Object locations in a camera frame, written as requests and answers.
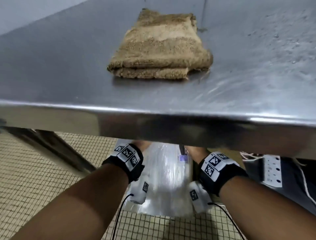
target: tiled floor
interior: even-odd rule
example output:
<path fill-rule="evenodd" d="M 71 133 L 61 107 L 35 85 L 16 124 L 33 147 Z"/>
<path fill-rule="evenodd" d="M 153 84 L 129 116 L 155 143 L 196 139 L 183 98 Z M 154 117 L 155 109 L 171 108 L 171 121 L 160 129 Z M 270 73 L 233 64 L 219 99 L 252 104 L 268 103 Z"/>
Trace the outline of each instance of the tiled floor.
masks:
<path fill-rule="evenodd" d="M 59 134 L 96 167 L 113 149 L 113 138 Z M 56 166 L 11 136 L 0 134 L 0 240 L 9 239 L 78 177 Z M 104 238 L 110 239 L 114 220 Z M 122 211 L 117 238 L 136 240 L 240 239 L 225 213 L 212 208 L 191 219 Z"/>

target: person's right arm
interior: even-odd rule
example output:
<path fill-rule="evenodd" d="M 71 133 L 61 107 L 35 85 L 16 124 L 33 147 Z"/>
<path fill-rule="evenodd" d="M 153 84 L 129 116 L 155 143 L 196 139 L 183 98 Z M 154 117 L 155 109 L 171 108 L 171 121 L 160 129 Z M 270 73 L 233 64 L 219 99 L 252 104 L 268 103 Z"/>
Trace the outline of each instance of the person's right arm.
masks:
<path fill-rule="evenodd" d="M 209 155 L 205 148 L 186 148 L 197 163 Z M 316 216 L 249 178 L 233 177 L 219 196 L 248 240 L 316 239 Z"/>

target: forearm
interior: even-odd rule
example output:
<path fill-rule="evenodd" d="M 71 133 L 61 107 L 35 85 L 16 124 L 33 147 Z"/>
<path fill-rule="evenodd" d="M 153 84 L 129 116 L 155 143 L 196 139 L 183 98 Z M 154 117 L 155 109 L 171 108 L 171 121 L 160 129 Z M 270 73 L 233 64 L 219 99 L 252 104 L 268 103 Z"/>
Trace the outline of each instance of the forearm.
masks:
<path fill-rule="evenodd" d="M 57 196 L 12 239 L 99 240 L 127 185 L 128 177 L 122 169 L 105 164 Z"/>
<path fill-rule="evenodd" d="M 220 198 L 247 239 L 315 239 L 314 215 L 248 178 L 229 180 Z"/>

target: table leg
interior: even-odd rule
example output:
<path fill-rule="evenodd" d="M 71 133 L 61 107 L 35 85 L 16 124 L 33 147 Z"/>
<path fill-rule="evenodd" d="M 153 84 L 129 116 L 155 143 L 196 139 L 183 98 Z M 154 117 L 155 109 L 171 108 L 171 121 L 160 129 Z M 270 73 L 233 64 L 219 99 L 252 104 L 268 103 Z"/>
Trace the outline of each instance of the table leg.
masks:
<path fill-rule="evenodd" d="M 95 170 L 89 161 L 54 132 L 16 127 L 2 128 L 41 155 L 81 178 Z"/>

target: brown towel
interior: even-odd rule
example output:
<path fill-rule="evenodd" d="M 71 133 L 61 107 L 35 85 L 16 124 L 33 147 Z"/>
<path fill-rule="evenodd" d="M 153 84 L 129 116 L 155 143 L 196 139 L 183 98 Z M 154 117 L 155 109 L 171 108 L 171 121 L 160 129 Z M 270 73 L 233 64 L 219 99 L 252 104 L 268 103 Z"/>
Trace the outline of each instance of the brown towel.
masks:
<path fill-rule="evenodd" d="M 193 14 L 161 15 L 143 9 L 107 69 L 125 78 L 182 79 L 190 70 L 208 69 L 212 63 Z"/>

